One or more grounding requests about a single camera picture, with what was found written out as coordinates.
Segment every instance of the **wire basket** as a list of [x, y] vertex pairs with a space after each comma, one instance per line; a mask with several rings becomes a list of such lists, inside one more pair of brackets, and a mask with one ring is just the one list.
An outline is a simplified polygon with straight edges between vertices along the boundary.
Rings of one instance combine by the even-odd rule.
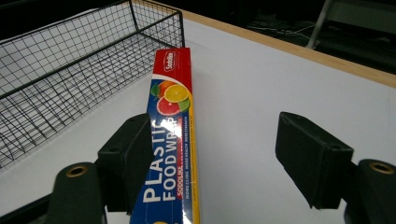
[[184, 47], [181, 12], [146, 1], [92, 10], [0, 47], [0, 169]]

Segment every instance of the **brass screw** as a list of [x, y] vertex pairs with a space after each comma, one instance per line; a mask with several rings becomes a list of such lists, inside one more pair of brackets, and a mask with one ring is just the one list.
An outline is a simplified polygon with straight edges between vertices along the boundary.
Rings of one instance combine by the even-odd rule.
[[385, 163], [378, 162], [378, 161], [371, 162], [370, 167], [373, 170], [375, 170], [381, 174], [384, 174], [384, 175], [393, 175], [395, 173], [395, 170], [393, 169], [393, 167], [391, 167]]
[[88, 167], [78, 165], [78, 166], [74, 166], [74, 167], [70, 168], [67, 171], [66, 176], [67, 177], [78, 177], [78, 176], [84, 175], [85, 173], [87, 173], [87, 171], [88, 171]]

